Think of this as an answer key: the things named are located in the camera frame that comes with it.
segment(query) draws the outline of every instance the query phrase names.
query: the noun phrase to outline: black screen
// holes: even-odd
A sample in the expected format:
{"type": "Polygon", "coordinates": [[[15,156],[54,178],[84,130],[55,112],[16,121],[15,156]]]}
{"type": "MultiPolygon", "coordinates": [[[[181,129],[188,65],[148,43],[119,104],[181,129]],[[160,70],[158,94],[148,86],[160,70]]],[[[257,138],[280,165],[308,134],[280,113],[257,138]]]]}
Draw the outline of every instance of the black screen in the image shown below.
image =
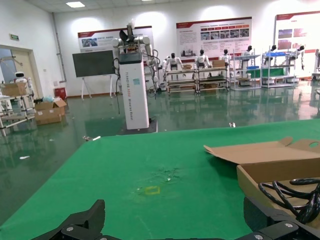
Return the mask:
{"type": "Polygon", "coordinates": [[[96,51],[73,54],[77,78],[114,74],[112,51],[96,51]]]}

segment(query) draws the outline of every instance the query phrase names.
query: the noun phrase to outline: green epoxy floor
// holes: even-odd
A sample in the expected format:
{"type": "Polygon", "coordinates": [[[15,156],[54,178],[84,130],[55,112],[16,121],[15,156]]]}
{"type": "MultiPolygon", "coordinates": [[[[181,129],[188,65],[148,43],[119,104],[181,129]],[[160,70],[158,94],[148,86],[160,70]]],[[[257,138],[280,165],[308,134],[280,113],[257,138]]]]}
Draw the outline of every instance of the green epoxy floor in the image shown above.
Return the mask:
{"type": "MultiPolygon", "coordinates": [[[[296,89],[276,88],[229,93],[191,93],[149,98],[149,115],[159,132],[228,128],[320,118],[319,96],[309,82],[296,89]]],[[[0,225],[29,199],[84,143],[83,136],[116,135],[125,122],[123,101],[107,96],[69,99],[63,123],[22,124],[0,138],[0,225]]]]}

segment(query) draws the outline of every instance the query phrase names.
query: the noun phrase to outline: green mat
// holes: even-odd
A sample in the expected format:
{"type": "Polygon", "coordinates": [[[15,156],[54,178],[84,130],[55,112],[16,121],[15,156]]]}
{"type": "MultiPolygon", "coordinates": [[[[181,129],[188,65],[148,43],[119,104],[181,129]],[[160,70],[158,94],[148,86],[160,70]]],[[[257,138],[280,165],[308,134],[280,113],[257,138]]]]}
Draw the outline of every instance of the green mat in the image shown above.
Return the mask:
{"type": "MultiPolygon", "coordinates": [[[[251,74],[252,78],[260,78],[260,70],[249,70],[247,74],[251,74]]],[[[272,68],[270,69],[270,77],[284,76],[285,70],[283,68],[272,68]]],[[[268,77],[268,69],[262,69],[262,77],[268,77]]]]}
{"type": "Polygon", "coordinates": [[[123,240],[222,238],[250,233],[236,165],[203,145],[286,136],[319,139],[319,120],[104,137],[84,144],[2,227],[0,239],[31,239],[97,199],[103,233],[123,240]]]}

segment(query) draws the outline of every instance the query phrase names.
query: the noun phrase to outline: ceiling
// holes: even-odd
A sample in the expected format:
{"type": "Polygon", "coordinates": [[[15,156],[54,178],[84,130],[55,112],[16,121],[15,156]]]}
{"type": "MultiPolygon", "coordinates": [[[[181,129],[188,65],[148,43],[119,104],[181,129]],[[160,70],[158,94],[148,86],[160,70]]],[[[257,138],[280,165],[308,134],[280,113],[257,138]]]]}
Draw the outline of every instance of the ceiling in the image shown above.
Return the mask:
{"type": "Polygon", "coordinates": [[[129,7],[139,5],[151,5],[162,3],[186,2],[189,0],[26,0],[27,2],[50,13],[75,12],[95,9],[107,9],[118,7],[129,7]],[[68,2],[82,2],[85,7],[72,8],[66,5],[68,2]]]}

